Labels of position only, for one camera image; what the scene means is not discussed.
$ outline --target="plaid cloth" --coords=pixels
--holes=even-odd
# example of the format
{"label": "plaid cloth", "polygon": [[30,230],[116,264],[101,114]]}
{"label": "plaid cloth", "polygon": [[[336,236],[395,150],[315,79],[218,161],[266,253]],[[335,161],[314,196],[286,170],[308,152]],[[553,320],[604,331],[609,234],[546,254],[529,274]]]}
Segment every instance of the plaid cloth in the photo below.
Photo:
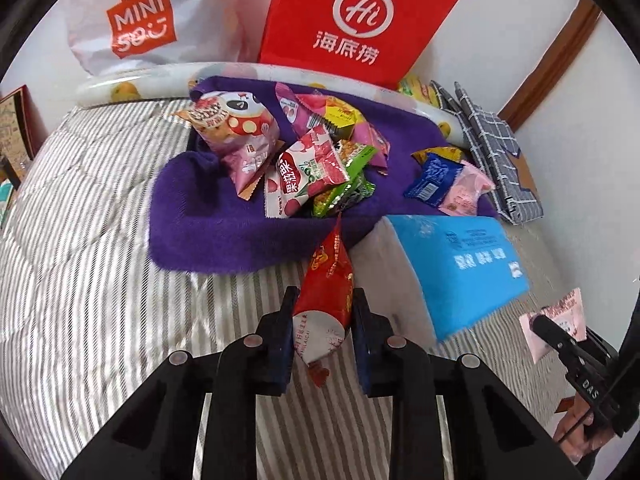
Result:
{"label": "plaid cloth", "polygon": [[[469,122],[469,119],[463,112],[460,104],[452,97],[452,95],[447,92],[439,83],[436,81],[431,81],[431,87],[438,98],[440,108],[443,110],[455,115],[460,121],[460,125],[462,126],[462,133],[465,136],[465,139],[470,145],[471,155],[474,159],[476,166],[482,170],[482,172],[492,178],[492,173],[489,169],[489,162],[486,160],[484,153],[480,147],[480,142],[476,137],[474,129]],[[511,216],[508,213],[507,205],[505,200],[500,196],[498,191],[492,190],[488,193],[489,200],[494,204],[495,210],[498,214],[507,220],[510,223],[514,223],[511,220]]]}
{"label": "plaid cloth", "polygon": [[500,197],[506,204],[509,220],[513,224],[523,224],[540,218],[543,211],[536,195],[531,189],[522,187],[516,165],[522,164],[521,171],[529,170],[509,125],[498,115],[475,105],[459,83],[456,83],[456,96],[478,138]]}

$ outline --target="striped bedsheet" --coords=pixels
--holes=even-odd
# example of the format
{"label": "striped bedsheet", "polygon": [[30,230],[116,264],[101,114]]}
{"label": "striped bedsheet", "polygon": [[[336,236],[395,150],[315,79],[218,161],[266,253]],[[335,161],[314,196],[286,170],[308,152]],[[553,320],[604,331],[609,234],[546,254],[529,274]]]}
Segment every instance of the striped bedsheet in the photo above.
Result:
{"label": "striped bedsheet", "polygon": [[[199,356],[251,333],[305,272],[294,262],[204,275],[150,261],[151,191],[185,149],[189,130],[170,115],[185,104],[72,110],[38,154],[0,236],[0,411],[47,479],[60,477],[171,351]],[[507,229],[531,292],[433,352],[478,354],[544,423],[564,392],[562,367],[553,356],[532,365],[517,317],[565,289],[535,232]],[[389,399],[360,393],[350,340],[328,365],[322,389],[296,359],[286,395],[258,398],[259,478],[387,478]]]}

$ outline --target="white plastic bag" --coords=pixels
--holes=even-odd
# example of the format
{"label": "white plastic bag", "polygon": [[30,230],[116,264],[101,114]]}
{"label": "white plastic bag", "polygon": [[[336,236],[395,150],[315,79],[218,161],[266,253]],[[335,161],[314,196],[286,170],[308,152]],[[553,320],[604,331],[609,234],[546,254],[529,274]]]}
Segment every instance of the white plastic bag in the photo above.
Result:
{"label": "white plastic bag", "polygon": [[242,60],[236,0],[63,0],[69,47],[92,75]]}

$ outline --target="mini logo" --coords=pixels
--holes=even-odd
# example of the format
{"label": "mini logo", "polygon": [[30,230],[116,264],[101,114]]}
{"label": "mini logo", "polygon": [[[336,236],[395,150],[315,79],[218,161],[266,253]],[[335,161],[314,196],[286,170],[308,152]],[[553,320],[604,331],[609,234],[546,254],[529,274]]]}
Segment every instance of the mini logo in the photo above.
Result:
{"label": "mini logo", "polygon": [[341,31],[354,38],[375,38],[391,25],[391,0],[335,0],[334,21]]}
{"label": "mini logo", "polygon": [[177,41],[171,0],[120,0],[107,17],[111,50],[120,59]]}

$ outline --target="pink snack bag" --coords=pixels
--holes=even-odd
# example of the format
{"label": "pink snack bag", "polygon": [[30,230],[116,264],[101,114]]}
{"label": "pink snack bag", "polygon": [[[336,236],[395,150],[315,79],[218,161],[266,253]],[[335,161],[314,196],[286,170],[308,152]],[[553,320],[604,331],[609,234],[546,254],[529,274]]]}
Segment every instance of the pink snack bag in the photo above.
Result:
{"label": "pink snack bag", "polygon": [[310,198],[349,179],[322,126],[316,126],[281,154],[264,181],[267,218],[288,218]]}
{"label": "pink snack bag", "polygon": [[494,190],[495,186],[478,168],[466,160],[460,162],[464,168],[453,181],[438,209],[450,216],[477,216],[478,199],[484,193]]}
{"label": "pink snack bag", "polygon": [[531,329],[531,321],[537,316],[547,316],[576,341],[587,339],[587,325],[584,321],[582,295],[579,288],[574,288],[556,304],[546,306],[540,310],[539,314],[528,313],[520,316],[524,339],[527,341],[534,364],[551,352],[551,346],[540,339]]}
{"label": "pink snack bag", "polygon": [[193,125],[228,169],[238,196],[249,200],[280,137],[267,108],[249,92],[209,92],[175,115]]}
{"label": "pink snack bag", "polygon": [[386,171],[390,145],[357,108],[331,95],[295,94],[284,83],[276,83],[276,97],[298,138],[318,124],[331,124],[340,113],[351,116],[353,130],[347,139],[373,146],[377,152],[369,164],[382,170],[381,173]]}

